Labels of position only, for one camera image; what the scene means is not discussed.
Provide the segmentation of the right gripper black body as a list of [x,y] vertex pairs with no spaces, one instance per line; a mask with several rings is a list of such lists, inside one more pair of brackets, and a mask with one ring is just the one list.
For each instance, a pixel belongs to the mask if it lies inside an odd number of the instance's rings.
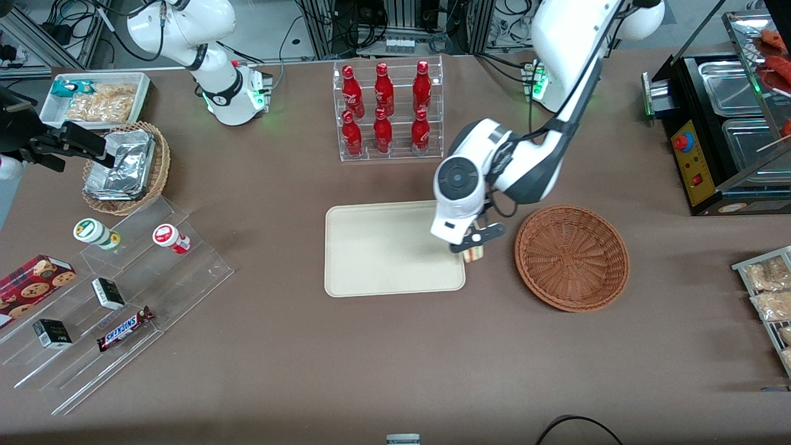
[[64,172],[65,161],[56,156],[62,148],[60,130],[45,125],[34,109],[34,101],[1,87],[1,152],[28,164],[39,164]]

